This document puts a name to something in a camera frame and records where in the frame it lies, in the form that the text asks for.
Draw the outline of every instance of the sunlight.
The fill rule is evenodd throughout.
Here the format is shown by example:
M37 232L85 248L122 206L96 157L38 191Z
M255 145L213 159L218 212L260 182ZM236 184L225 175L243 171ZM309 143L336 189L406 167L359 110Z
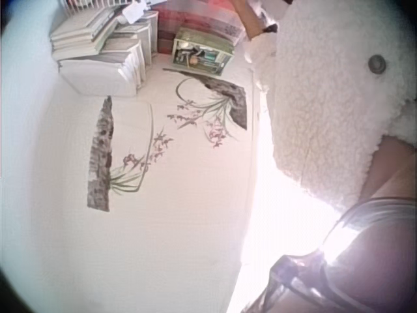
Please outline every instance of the sunlight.
M242 269L227 313L241 310L263 291L273 264L284 254L304 255L319 248L339 215L308 196L275 165L266 100L261 99L257 147L257 186Z

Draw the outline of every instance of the white book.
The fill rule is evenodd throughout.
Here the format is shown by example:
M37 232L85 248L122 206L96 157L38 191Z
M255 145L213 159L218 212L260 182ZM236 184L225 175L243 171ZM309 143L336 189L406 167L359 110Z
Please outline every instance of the white book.
M89 44L83 44L80 46L71 46L68 48L56 49L52 53L52 57L56 60L69 59L72 57L82 57L86 55L95 55L100 52L106 39L114 31L117 26L117 19L113 18L98 34L98 36Z
M158 53L158 11L145 11L139 22L151 22L151 48L152 54Z
M112 34L112 37L136 38L140 40L145 64L148 67L152 65L151 21L118 27Z
M69 17L52 32L51 39L55 41L77 35L87 35L94 38L113 15L114 10L112 8L82 10Z
M136 39L127 39L127 38L113 38L108 39L106 45L103 47L101 54L108 54L108 53L119 53L119 52L126 52L129 53L130 56L128 57L129 63L128 65L132 65L133 69L135 70L136 76L138 77L137 85L140 86L141 81L145 80L145 77L142 77L142 73L140 71L141 67L141 60L139 58L139 50L141 49L141 41Z
M141 73L141 81L144 82L146 80L146 63L142 51L142 43L140 40L139 47L137 49L137 57L139 58L139 71Z
M120 63L65 60L61 75L79 93L91 96L131 97L137 93L134 73Z

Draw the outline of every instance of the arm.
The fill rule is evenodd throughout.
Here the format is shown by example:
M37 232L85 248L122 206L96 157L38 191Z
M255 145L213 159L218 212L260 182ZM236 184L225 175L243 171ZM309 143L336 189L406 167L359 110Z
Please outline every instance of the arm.
M262 34L264 25L256 16L252 7L247 4L246 0L231 0L231 2L235 7L240 20L242 21L243 26L245 27L249 39Z
M249 42L245 42L245 58L252 64L256 85L273 97L275 85L276 34L264 33L264 25L246 0L230 0L242 20Z

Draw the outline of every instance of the person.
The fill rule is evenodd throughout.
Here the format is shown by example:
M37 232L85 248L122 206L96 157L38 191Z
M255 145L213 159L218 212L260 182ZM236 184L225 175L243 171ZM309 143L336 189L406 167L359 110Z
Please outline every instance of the person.
M284 1L265 0L268 3L269 11L263 10L260 6L253 5L253 3L249 4L246 0L230 1L246 29L249 39L249 42L246 44L246 54L248 61L253 67L255 82L257 86L266 93L266 101L268 102L270 111L273 110L273 106L279 108L280 103L277 101L275 94L277 84L276 76L278 75L276 72L276 47L279 38L279 27L274 24L266 25L265 21L271 19L265 16L268 13L271 13L271 3L275 2L283 8ZM285 1L283 10L291 10L291 3L292 1ZM276 20L279 14L273 15ZM290 78L282 76L280 79L288 80ZM387 134L383 134L381 137L378 149L372 155L372 161L369 170L367 171L365 181L363 185L359 186L358 190L360 193L352 204L356 204L355 206L360 209L362 206L366 206L367 203L372 203L372 201L377 199L388 199L389 201L394 201L394 203L396 199L398 199L399 202L407 200L409 201L409 205L415 206L416 148L413 144L410 144L410 142L400 140L396 136L387 136ZM414 292L416 290L416 247L413 244L415 242L415 231L415 225L407 225L407 227L404 227L401 230L394 230L393 228L391 231L382 231L382 233L378 233L381 240L384 240L387 245L389 245L388 242L390 242L389 238L392 238L390 247L392 247L393 253L396 251L396 254L392 256L392 264L395 264L395 266L392 265L392 268L390 268L389 261L386 261L386 265L383 265L382 267L381 263L376 261L382 257L384 254L382 251L387 249L388 246L383 246L380 250L377 248L373 249L373 247L378 246L378 242L375 241L377 239L363 239L360 248L357 249L357 251L360 252L357 253L367 254L365 251L372 251L372 258L370 259L372 259L374 263L365 262L361 265L355 263L355 266L357 266L356 272L351 275L350 279L343 281L343 284L345 286L350 286L351 292L353 293L354 291L352 290L355 288L362 291L365 290L364 294L366 294L369 299L372 298L374 300L373 304L379 308L376 310L364 310L359 312L399 312L399 308L403 307L405 302L408 301L407 299L412 297L413 290ZM406 257L402 258L400 256L401 253L404 253ZM407 268L408 270L405 273L392 276L392 273L396 270L396 266L399 264L401 264L399 268ZM380 278L379 282L384 281L384 279L395 280L397 285L393 283L393 286L396 286L396 288L390 290L389 288L375 287L374 281L377 281L377 277L368 277L364 275L364 269L370 271L378 268L380 271L377 272L376 270L374 273L378 273L378 277ZM305 301L302 301L296 295L294 297L284 297L279 305L270 308L271 311L266 311L265 308L259 306L259 301L262 302L263 300L262 297L258 298L258 302L255 302L251 307L244 310L244 312L258 313L260 312L260 309L262 312L268 313L333 312L332 310L322 311L321 309L314 308L313 306L306 304Z

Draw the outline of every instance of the white wall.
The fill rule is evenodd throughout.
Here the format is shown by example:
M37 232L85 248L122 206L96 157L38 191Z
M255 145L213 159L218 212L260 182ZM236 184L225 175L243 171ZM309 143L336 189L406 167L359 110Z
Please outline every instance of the white wall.
M1 267L35 312L74 312L64 309L81 298L61 231L57 179L65 134L56 128L39 140L54 119L67 123L65 110L79 100L50 57L48 35L63 12L58 1L39 0L15 1L12 13L1 38Z

